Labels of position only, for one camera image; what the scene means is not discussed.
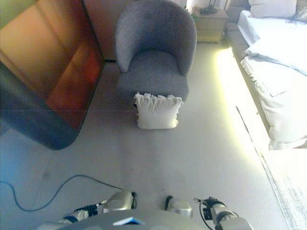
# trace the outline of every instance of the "rug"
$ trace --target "rug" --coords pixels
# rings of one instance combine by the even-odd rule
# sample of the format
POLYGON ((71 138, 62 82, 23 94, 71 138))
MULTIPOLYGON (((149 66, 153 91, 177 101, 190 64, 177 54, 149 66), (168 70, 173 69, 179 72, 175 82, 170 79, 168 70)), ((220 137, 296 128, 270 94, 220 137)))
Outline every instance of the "rug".
POLYGON ((307 149, 259 154, 289 230, 307 230, 307 149))

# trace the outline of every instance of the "wooden nightstand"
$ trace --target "wooden nightstand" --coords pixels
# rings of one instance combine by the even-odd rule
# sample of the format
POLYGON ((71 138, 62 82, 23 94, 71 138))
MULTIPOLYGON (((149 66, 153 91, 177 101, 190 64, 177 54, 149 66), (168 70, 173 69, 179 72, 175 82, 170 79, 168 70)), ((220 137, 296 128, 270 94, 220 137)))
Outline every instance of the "wooden nightstand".
POLYGON ((193 7, 192 13, 198 18, 195 22, 197 41, 219 42, 222 38, 228 16, 222 9, 215 14, 200 14, 200 7, 193 7))

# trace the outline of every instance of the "black cable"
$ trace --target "black cable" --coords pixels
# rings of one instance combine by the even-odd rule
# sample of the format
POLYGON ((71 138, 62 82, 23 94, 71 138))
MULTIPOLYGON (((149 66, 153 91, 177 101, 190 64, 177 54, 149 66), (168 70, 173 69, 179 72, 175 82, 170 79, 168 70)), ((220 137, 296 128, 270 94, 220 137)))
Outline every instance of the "black cable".
POLYGON ((75 178, 75 177, 85 177, 85 178, 88 178, 88 179, 91 179, 91 180, 94 180, 100 184, 104 184, 104 185, 107 185, 109 187, 113 187, 113 188, 116 188, 116 189, 119 189, 119 190, 124 190, 122 188, 119 188, 119 187, 116 187, 116 186, 113 186, 111 184, 107 184, 105 182, 102 182, 102 181, 99 181, 93 177, 90 177, 90 176, 87 176, 87 175, 83 175, 83 174, 77 174, 77 175, 74 175, 72 177, 70 177, 69 179, 67 179, 64 183, 61 184, 61 186, 58 188, 57 192, 54 194, 54 196, 52 197, 52 199, 50 201, 48 201, 48 203, 46 203, 45 205, 43 205, 42 207, 39 207, 39 208, 35 208, 35 209, 26 209, 26 208, 23 208, 20 206, 20 204, 18 203, 17 201, 17 198, 16 198, 16 193, 15 193, 15 189, 13 187, 13 185, 11 185, 10 183, 6 182, 6 181, 0 181, 1 184, 7 184, 12 192, 13 192, 13 196, 14 196, 14 200, 15 200, 15 203, 17 205, 18 208, 20 208, 22 211, 25 211, 25 212, 36 212, 36 211, 39 211, 39 210, 42 210, 43 208, 46 208, 53 200, 54 198, 56 198, 57 194, 59 193, 60 189, 68 182, 70 181, 71 179, 75 178))
POLYGON ((210 230, 213 230, 212 228, 210 228, 210 226, 207 224, 205 218, 202 216, 202 213, 201 213, 201 205, 204 201, 200 201, 200 215, 201 215, 201 218, 202 218, 202 221, 205 223, 205 225, 207 226, 207 228, 209 228, 210 230))
POLYGON ((237 217, 240 217, 236 212, 233 212, 233 213, 235 213, 237 217))

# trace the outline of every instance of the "bed pillow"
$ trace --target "bed pillow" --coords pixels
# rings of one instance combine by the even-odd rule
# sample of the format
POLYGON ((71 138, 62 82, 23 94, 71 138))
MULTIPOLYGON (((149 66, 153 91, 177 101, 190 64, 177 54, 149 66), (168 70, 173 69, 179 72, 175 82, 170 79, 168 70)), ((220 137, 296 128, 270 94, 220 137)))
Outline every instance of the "bed pillow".
POLYGON ((292 19, 307 23, 307 0, 297 0, 296 14, 292 19))
POLYGON ((250 12, 256 18, 289 18, 296 12, 297 0, 248 0, 250 12))

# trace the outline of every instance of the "lamp base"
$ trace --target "lamp base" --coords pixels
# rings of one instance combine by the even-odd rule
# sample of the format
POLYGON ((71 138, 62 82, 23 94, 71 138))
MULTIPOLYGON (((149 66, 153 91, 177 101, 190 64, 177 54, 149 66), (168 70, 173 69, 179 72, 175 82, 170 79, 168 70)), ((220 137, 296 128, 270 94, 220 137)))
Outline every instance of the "lamp base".
POLYGON ((202 8, 200 11, 200 14, 214 14, 214 13, 217 13, 217 9, 213 5, 202 8))

